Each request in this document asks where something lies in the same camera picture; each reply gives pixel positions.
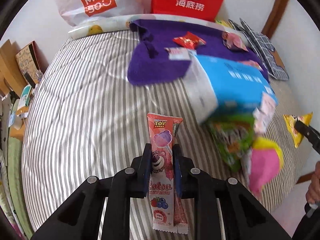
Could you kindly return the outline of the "person's right hand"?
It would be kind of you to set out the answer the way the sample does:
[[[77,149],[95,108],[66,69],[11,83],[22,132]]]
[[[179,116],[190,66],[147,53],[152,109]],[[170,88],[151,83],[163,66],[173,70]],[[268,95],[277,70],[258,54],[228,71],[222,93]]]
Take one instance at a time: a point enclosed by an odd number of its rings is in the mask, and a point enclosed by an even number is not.
[[[305,197],[309,204],[315,204],[320,201],[320,161],[316,163]]]

